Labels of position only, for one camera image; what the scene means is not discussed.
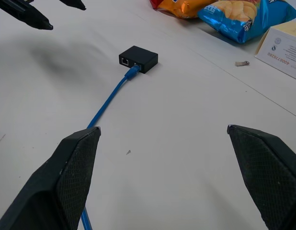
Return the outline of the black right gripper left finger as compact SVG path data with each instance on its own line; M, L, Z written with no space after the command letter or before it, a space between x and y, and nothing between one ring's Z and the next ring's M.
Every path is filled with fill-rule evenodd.
M101 130L64 138L0 219L0 230L76 230L85 208Z

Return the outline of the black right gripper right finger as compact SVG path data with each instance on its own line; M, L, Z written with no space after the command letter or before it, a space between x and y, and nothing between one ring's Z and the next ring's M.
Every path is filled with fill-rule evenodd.
M245 186L270 230L296 230L296 154L277 136L229 125Z

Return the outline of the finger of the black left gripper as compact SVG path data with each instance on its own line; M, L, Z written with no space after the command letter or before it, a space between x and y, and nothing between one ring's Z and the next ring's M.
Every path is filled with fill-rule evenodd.
M49 20L34 6L31 0L0 0L0 9L17 20L39 30L53 30Z
M64 3L65 5L73 8L77 8L80 10L86 10L86 7L82 0L59 0L60 2Z

